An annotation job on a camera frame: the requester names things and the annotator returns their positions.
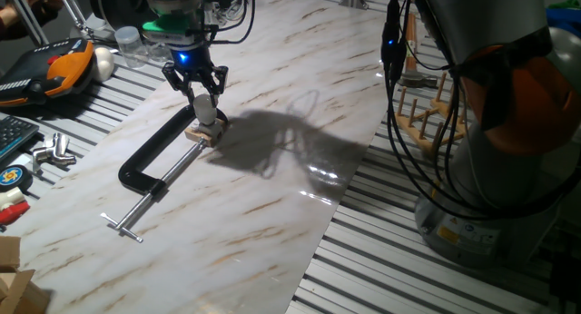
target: sticker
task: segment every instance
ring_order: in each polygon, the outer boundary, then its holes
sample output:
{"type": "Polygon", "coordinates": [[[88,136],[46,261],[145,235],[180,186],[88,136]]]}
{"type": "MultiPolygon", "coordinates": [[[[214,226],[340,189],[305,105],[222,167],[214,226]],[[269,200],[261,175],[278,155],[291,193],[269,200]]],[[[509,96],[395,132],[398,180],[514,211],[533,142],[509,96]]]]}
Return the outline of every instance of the sticker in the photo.
{"type": "Polygon", "coordinates": [[[81,40],[76,41],[76,43],[73,46],[73,50],[77,49],[79,46],[81,46],[81,40]]]}
{"type": "Polygon", "coordinates": [[[18,181],[22,177],[22,170],[20,168],[9,168],[0,173],[0,185],[8,186],[18,181]]]}
{"type": "Polygon", "coordinates": [[[489,255],[496,247],[500,230],[478,226],[446,215],[438,228],[438,236],[462,250],[489,255]]]}
{"type": "Polygon", "coordinates": [[[414,52],[416,52],[416,42],[414,41],[408,41],[408,52],[406,54],[406,57],[413,57],[414,54],[412,54],[411,50],[413,50],[414,52]]]}
{"type": "Polygon", "coordinates": [[[464,221],[451,215],[446,215],[438,228],[438,236],[456,245],[463,227],[464,221]]]}

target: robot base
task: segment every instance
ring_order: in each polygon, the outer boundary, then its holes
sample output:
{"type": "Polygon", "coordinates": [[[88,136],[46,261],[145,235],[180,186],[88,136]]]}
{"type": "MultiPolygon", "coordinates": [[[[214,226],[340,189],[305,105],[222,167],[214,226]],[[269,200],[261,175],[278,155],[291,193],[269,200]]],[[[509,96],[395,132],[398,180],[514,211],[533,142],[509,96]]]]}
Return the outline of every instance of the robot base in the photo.
{"type": "MultiPolygon", "coordinates": [[[[522,206],[553,190],[559,180],[541,170],[541,159],[516,157],[496,150],[477,124],[470,128],[450,164],[450,175],[456,191],[473,206],[487,207],[478,191],[486,191],[498,207],[522,206]],[[472,171],[469,150],[475,161],[472,171]]],[[[440,186],[455,194],[449,186],[440,186]]],[[[461,208],[455,202],[434,192],[434,201],[442,207],[468,217],[482,214],[461,208]]],[[[521,219],[468,221],[446,214],[430,200],[416,201],[415,217],[419,233],[438,254],[460,265],[486,268],[494,265],[521,267],[535,252],[559,213],[558,204],[521,219]]]]}

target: marble surface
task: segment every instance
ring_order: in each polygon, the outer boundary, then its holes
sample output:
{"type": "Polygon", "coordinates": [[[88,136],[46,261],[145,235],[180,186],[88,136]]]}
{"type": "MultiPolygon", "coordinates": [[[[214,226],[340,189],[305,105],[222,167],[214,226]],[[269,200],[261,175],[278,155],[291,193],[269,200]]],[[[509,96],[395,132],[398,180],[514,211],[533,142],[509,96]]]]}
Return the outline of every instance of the marble surface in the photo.
{"type": "MultiPolygon", "coordinates": [[[[259,0],[219,107],[231,129],[134,225],[120,166],[185,99],[164,83],[7,234],[53,291],[50,313],[283,313],[387,107],[383,14],[319,0],[259,0]]],[[[231,32],[235,38],[242,30],[231,32]]],[[[192,146],[181,135],[146,172],[192,146]]]]}

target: wooden block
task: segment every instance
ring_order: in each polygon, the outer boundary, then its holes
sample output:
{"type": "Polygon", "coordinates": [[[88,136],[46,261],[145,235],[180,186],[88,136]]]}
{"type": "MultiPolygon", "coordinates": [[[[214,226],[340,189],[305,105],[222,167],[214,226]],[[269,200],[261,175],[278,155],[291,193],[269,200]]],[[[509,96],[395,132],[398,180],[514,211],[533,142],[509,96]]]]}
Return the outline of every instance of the wooden block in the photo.
{"type": "Polygon", "coordinates": [[[429,158],[432,158],[434,154],[432,153],[432,143],[425,139],[419,138],[419,130],[413,125],[409,126],[409,118],[403,115],[396,116],[396,121],[399,127],[401,127],[411,138],[411,140],[423,151],[429,158]]]}
{"type": "Polygon", "coordinates": [[[436,99],[432,99],[429,101],[429,103],[432,105],[432,107],[434,109],[436,109],[439,114],[441,116],[443,116],[444,118],[448,118],[448,105],[441,102],[441,101],[437,101],[436,99]]]}
{"type": "MultiPolygon", "coordinates": [[[[224,121],[217,119],[218,122],[220,123],[220,125],[222,126],[223,131],[226,131],[226,124],[224,121]]],[[[185,132],[185,137],[187,139],[189,139],[190,141],[194,141],[194,142],[199,142],[200,139],[205,139],[206,142],[208,143],[209,147],[214,147],[216,146],[216,144],[220,141],[221,137],[222,137],[222,133],[218,136],[218,138],[212,138],[210,135],[205,134],[203,132],[199,132],[195,129],[193,129],[192,127],[188,127],[186,128],[183,132],[185,132]]]]}
{"type": "Polygon", "coordinates": [[[16,273],[0,273],[0,280],[10,289],[14,282],[16,273]]]}
{"type": "Polygon", "coordinates": [[[425,113],[422,113],[422,114],[418,114],[418,115],[416,115],[416,116],[414,117],[414,121],[416,121],[416,120],[419,120],[419,119],[423,118],[423,117],[424,117],[424,115],[426,115],[426,113],[428,113],[428,115],[432,115],[432,114],[434,114],[434,113],[438,113],[438,109],[430,109],[430,110],[426,110],[426,112],[425,112],[425,113]]]}
{"type": "Polygon", "coordinates": [[[10,288],[8,285],[2,279],[0,279],[0,301],[8,296],[9,290],[10,288]]]}

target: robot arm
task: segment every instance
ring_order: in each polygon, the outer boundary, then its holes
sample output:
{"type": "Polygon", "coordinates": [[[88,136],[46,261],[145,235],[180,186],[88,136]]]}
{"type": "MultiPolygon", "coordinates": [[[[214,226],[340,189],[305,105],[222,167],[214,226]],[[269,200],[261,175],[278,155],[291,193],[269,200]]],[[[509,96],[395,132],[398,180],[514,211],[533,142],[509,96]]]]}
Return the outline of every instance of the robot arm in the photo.
{"type": "Polygon", "coordinates": [[[547,26],[543,0],[419,0],[488,139],[538,155],[581,122],[581,41],[547,26]]]}
{"type": "Polygon", "coordinates": [[[200,131],[217,138],[222,128],[216,120],[216,105],[218,96],[224,92],[228,67],[214,65],[209,46],[212,43],[228,43],[215,41],[214,38],[221,31],[220,26],[230,19],[239,22],[231,27],[241,24],[246,15],[248,0],[147,1],[159,18],[144,24],[143,34],[154,42],[167,44],[172,52],[173,62],[163,67],[163,74],[174,90],[181,91],[188,98],[200,121],[200,131]],[[239,18],[232,18],[233,8],[235,14],[239,14],[243,8],[243,14],[239,18]],[[192,82],[201,83],[208,95],[196,97],[191,88],[192,82]]]}

